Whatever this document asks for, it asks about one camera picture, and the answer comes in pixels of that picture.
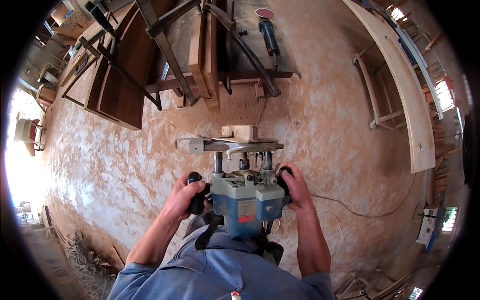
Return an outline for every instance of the sawdust-covered floor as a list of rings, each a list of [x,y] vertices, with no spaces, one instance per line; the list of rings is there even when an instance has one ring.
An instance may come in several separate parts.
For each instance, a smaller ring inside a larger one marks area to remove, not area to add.
[[[176,109],[166,92],[161,112],[145,101],[143,129],[133,132],[61,99],[59,90],[46,120],[42,160],[51,178],[45,201],[64,233],[81,229],[100,254],[120,267],[112,245],[126,257],[181,173],[197,170],[209,178],[213,153],[176,151],[174,140],[219,135],[222,125],[258,124],[261,136],[285,144],[274,163],[297,164],[311,193],[321,196],[313,200],[332,254],[334,289],[350,280],[354,269],[379,266],[400,277],[411,268],[420,250],[415,243],[420,223],[412,221],[425,201],[428,174],[410,174],[406,127],[368,128],[370,99],[351,58],[371,37],[340,0],[268,3],[302,75],[277,80],[280,97],[257,100],[253,86],[234,86],[232,96],[220,89],[222,111],[210,113],[202,100],[193,108]],[[89,75],[70,96],[85,100]],[[233,158],[226,171],[237,168]],[[186,224],[164,263],[177,250]],[[293,212],[284,211],[271,239],[285,248],[280,267],[300,276]]]

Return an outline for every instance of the hand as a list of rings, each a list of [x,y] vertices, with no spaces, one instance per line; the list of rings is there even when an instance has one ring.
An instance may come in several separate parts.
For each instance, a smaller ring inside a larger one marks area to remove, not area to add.
[[[295,212],[303,209],[315,210],[312,197],[310,196],[307,184],[305,183],[305,179],[303,179],[303,176],[297,166],[291,162],[284,162],[281,166],[289,167],[293,172],[293,177],[286,170],[284,170],[282,174],[279,174],[279,176],[282,176],[283,180],[288,186],[288,189],[290,190],[292,203],[290,203],[288,207]]]
[[[174,221],[182,221],[190,216],[187,212],[190,201],[195,194],[201,192],[205,188],[205,181],[192,182],[187,185],[188,174],[191,171],[183,173],[182,176],[173,186],[170,196],[162,209],[161,215],[168,216]]]

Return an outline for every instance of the plunge router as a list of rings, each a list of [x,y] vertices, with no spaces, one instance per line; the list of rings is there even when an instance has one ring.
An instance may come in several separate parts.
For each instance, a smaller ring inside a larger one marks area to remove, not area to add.
[[[277,167],[272,168],[272,155],[283,144],[278,140],[259,138],[256,126],[223,126],[220,137],[192,137],[188,140],[190,154],[215,151],[214,170],[210,182],[214,213],[224,216],[228,235],[234,240],[269,233],[272,221],[282,216],[282,208],[290,201],[288,189],[281,179],[275,177]],[[241,153],[239,169],[225,173],[222,169],[223,154],[231,160],[233,153]],[[250,169],[249,154],[260,156],[265,166],[259,171]],[[189,176],[189,183],[201,179],[198,173]],[[203,194],[192,199],[191,212],[200,214]],[[263,222],[268,221],[267,229]]]

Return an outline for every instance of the man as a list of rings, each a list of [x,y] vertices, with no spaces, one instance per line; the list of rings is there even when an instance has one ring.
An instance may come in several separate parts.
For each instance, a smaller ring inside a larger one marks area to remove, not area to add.
[[[280,176],[290,190],[298,229],[297,257],[302,280],[258,254],[253,240],[232,240],[224,226],[211,236],[205,250],[195,241],[208,225],[186,236],[174,258],[158,268],[180,222],[190,213],[192,197],[204,181],[187,185],[188,173],[175,183],[164,208],[128,254],[109,299],[334,299],[330,279],[330,252],[312,198],[298,168]]]

